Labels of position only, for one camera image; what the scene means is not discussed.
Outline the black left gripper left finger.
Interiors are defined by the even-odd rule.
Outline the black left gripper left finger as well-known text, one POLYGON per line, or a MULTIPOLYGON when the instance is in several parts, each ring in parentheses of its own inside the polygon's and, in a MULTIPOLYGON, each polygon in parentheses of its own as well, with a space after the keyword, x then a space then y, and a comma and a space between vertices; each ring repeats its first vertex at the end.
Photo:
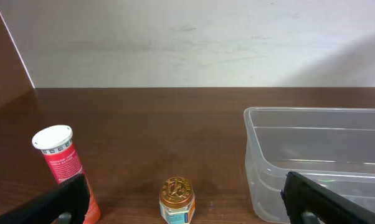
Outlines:
POLYGON ((83 223, 88 212, 90 192, 83 174, 77 174, 56 188, 0 215, 0 224, 83 223))

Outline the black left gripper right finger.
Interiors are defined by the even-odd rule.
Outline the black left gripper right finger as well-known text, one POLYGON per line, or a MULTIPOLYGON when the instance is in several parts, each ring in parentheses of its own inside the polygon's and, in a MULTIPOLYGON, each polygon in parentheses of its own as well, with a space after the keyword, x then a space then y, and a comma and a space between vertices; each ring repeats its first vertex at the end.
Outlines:
POLYGON ((291 224, 375 224, 375 213, 297 172, 289 172, 281 191, 291 224))

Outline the clear plastic container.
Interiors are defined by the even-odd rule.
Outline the clear plastic container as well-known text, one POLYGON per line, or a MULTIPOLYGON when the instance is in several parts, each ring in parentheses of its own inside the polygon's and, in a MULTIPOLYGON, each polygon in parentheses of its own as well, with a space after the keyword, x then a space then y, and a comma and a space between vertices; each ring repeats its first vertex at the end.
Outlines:
POLYGON ((245 169, 255 213, 288 223, 281 191, 295 171, 375 213, 375 109, 251 107, 245 169))

